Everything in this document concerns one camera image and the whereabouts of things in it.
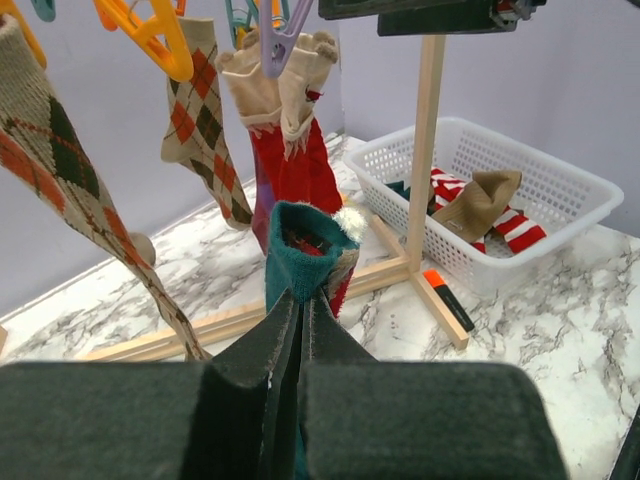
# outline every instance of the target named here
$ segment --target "laundry basket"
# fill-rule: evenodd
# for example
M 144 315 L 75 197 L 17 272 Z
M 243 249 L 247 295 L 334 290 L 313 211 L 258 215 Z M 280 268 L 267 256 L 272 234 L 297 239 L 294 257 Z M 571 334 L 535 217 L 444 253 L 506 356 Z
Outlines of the laundry basket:
M 414 127 L 409 127 L 368 142 L 345 158 L 373 211 L 402 234 L 407 232 L 409 202 L 385 183 L 409 185 L 413 143 Z M 433 166 L 466 181 L 474 171 L 522 171 L 522 184 L 510 206 L 524 210 L 547 233 L 518 254 L 502 240 L 487 237 L 484 254 L 427 217 L 425 252 L 482 296 L 506 284 L 520 284 L 553 252 L 607 217 L 624 198 L 611 182 L 459 118 L 438 120 Z

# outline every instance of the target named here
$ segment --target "green sock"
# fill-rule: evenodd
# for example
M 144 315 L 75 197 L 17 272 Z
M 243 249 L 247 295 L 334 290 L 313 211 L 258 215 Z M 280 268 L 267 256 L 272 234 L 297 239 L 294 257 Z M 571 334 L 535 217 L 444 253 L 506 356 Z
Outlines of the green sock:
M 271 212 L 269 251 L 266 265 L 266 307 L 275 305 L 287 288 L 298 303 L 309 299 L 319 288 L 327 296 L 335 293 L 340 282 L 332 281 L 332 274 L 355 266 L 359 246 L 342 231 L 340 225 L 326 213 L 302 203 L 278 202 Z M 294 246 L 303 240 L 319 256 L 305 253 Z

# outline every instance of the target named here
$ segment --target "orange highlighter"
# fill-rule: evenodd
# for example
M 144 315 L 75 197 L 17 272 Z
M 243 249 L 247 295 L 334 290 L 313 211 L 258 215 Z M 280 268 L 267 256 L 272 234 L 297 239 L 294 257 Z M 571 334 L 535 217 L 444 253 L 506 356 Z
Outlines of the orange highlighter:
M 453 316 L 456 317 L 456 320 L 458 320 L 460 326 L 464 328 L 465 332 L 470 332 L 476 328 L 467 312 L 464 310 L 462 305 L 460 305 L 456 296 L 437 271 L 427 270 L 422 275 L 424 275 L 424 278 L 429 282 L 429 285 L 433 287 Z

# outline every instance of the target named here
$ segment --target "sock cuff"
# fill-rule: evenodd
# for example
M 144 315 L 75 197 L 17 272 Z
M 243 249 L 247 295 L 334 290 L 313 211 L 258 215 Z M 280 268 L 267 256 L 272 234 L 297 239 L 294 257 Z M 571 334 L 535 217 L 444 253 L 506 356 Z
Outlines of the sock cuff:
M 20 24 L 11 15 L 2 16 L 0 26 L 0 104 L 22 108 L 18 94 L 26 94 L 34 87 L 49 94 L 51 88 L 44 71 L 33 56 Z
M 286 229 L 300 234 L 316 235 L 330 246 L 321 256 L 314 256 L 290 247 Z M 299 302 L 311 298 L 315 290 L 326 284 L 329 297 L 335 293 L 358 261 L 359 247 L 331 216 L 305 203 L 278 202 L 271 212 L 267 270 L 277 268 L 282 282 L 291 288 Z
M 178 23 L 184 33 L 189 50 L 193 50 L 192 45 L 216 43 L 213 18 L 178 17 Z
M 280 123 L 288 153 L 305 148 L 315 101 L 337 61 L 338 49 L 329 33 L 300 34 L 278 80 L 283 106 Z
M 260 63 L 260 45 L 235 53 L 222 53 L 216 68 L 227 82 L 245 127 L 277 123 L 281 101 L 278 79 L 267 78 Z

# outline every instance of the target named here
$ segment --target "white marble surface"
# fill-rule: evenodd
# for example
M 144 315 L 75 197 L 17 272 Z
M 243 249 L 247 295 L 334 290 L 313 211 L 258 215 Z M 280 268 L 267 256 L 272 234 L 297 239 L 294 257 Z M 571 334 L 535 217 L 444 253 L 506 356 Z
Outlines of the white marble surface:
M 357 143 L 341 137 L 329 143 L 340 189 L 350 195 L 358 194 L 358 183 L 340 158 Z M 247 194 L 253 201 L 253 185 Z M 227 229 L 214 206 L 157 235 L 154 243 L 158 274 L 191 318 L 263 295 L 256 241 L 250 232 Z M 385 256 L 369 234 L 360 263 Z M 406 283 L 347 302 L 341 322 L 379 359 L 520 366 L 540 389 L 572 478 L 603 479 L 640 402 L 639 258 L 640 239 L 598 226 L 516 292 L 480 299 L 452 283 L 477 325 L 464 352 L 451 347 Z M 115 262 L 0 323 L 9 332 L 2 361 L 71 360 L 165 328 L 151 297 Z

